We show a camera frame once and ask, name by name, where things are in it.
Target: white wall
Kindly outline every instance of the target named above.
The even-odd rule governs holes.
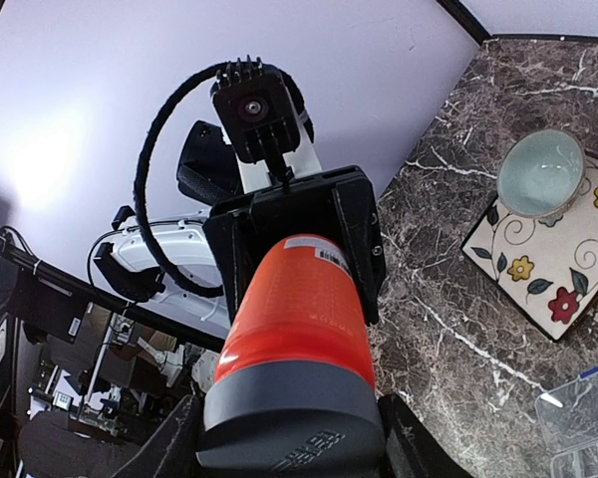
[[[8,0],[0,15],[0,191],[45,260],[85,277],[93,240],[132,203],[137,155],[190,74],[250,53],[290,73],[326,168],[360,164],[388,184],[476,44],[421,0]],[[208,89],[175,112],[153,158],[152,217],[190,202],[175,166]]]
[[[492,35],[598,37],[598,0],[462,0]]]

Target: plastic container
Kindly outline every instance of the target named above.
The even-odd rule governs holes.
[[[553,478],[598,478],[598,366],[536,398]]]

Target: clear plastic lid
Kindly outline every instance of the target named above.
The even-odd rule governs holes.
[[[561,453],[598,441],[598,366],[536,398],[547,448]]]

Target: orange bottle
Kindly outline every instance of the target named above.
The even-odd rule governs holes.
[[[385,452],[361,302],[342,250],[302,234],[248,286],[204,406],[215,478],[354,478]]]

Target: marble countertop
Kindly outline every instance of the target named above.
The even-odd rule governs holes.
[[[504,153],[545,127],[598,155],[598,45],[488,42],[379,201],[379,391],[398,393],[478,478],[550,476],[534,399],[598,364],[598,300],[554,344],[460,252]]]

